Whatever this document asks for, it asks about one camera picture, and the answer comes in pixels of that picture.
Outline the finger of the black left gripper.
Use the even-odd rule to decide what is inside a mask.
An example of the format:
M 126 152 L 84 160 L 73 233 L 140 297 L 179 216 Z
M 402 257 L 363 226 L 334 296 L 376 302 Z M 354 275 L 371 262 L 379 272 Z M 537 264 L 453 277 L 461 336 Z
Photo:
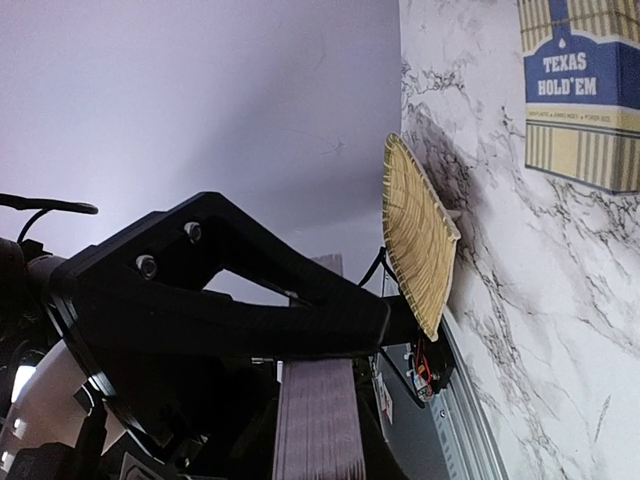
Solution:
M 226 358 L 348 358 L 382 344 L 380 297 L 299 254 L 223 195 L 154 211 L 63 261 L 49 313 L 146 450 L 219 428 Z

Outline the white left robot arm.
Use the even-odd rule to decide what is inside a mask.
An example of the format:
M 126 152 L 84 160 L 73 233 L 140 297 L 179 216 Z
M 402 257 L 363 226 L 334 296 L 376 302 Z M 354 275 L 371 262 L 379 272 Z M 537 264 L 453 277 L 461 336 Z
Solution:
M 218 193 L 75 256 L 1 243 L 1 475 L 99 479 L 121 437 L 181 479 L 399 479 L 356 387 L 381 298 Z

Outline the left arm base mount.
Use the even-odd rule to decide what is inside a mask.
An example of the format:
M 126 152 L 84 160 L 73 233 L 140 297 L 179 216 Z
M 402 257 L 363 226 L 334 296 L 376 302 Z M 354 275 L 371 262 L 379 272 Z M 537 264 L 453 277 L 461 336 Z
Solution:
M 389 308 L 389 320 L 382 346 L 370 357 L 371 368 L 383 360 L 412 402 L 420 409 L 449 385 L 456 360 L 443 325 L 430 339 L 408 301 L 400 294 L 382 298 Z

